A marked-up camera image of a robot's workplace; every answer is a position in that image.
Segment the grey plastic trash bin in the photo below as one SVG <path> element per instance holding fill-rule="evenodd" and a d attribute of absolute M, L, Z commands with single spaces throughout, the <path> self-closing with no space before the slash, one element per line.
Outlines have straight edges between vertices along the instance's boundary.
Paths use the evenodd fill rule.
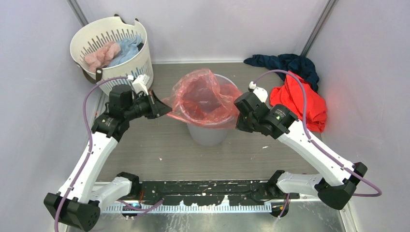
<path fill-rule="evenodd" d="M 231 80 L 219 74 L 206 74 L 192 82 L 182 104 L 192 139 L 205 146 L 223 142 L 236 122 L 234 100 L 240 94 Z"/>

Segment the red plastic trash bag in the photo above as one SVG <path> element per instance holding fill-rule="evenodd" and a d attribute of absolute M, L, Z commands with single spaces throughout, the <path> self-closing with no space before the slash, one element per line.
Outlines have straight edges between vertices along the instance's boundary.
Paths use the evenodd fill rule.
<path fill-rule="evenodd" d="M 183 76 L 162 101 L 172 108 L 167 115 L 204 128 L 233 129 L 239 111 L 234 101 L 242 92 L 230 80 L 210 69 L 194 70 Z"/>

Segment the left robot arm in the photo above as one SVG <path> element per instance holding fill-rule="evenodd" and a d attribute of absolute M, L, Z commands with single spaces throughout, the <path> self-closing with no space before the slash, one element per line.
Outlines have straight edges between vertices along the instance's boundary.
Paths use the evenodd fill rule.
<path fill-rule="evenodd" d="M 145 87 L 139 91 L 129 84 L 112 88 L 105 111 L 92 126 L 86 123 L 88 145 L 72 173 L 57 193 L 48 193 L 44 199 L 44 205 L 54 218 L 56 232 L 61 223 L 88 232 L 111 204 L 125 196 L 130 200 L 139 197 L 139 177 L 127 172 L 119 173 L 97 191 L 92 189 L 107 158 L 130 127 L 130 121 L 141 117 L 156 119 L 171 111 L 172 108 L 154 91 Z"/>

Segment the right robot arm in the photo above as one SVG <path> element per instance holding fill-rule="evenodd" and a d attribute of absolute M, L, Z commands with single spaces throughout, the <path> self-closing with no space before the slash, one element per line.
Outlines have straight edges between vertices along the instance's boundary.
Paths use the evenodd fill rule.
<path fill-rule="evenodd" d="M 259 132 L 287 145 L 304 158 L 318 174 L 292 174 L 277 170 L 267 182 L 267 192 L 279 199 L 288 193 L 317 196 L 327 206 L 341 210 L 348 203 L 367 172 L 361 163 L 351 163 L 318 141 L 308 137 L 303 123 L 282 104 L 273 108 L 262 102 L 254 92 L 246 92 L 234 101 L 239 110 L 236 129 Z"/>

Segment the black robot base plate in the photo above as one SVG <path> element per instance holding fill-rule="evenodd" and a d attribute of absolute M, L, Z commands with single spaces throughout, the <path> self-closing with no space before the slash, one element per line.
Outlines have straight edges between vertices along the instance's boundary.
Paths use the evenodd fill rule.
<path fill-rule="evenodd" d="M 120 198 L 154 205 L 186 206 L 220 205 L 227 199 L 229 206 L 262 205 L 270 200 L 284 200 L 286 195 L 274 196 L 263 180 L 202 180 L 202 181 L 143 181 L 140 191 Z"/>

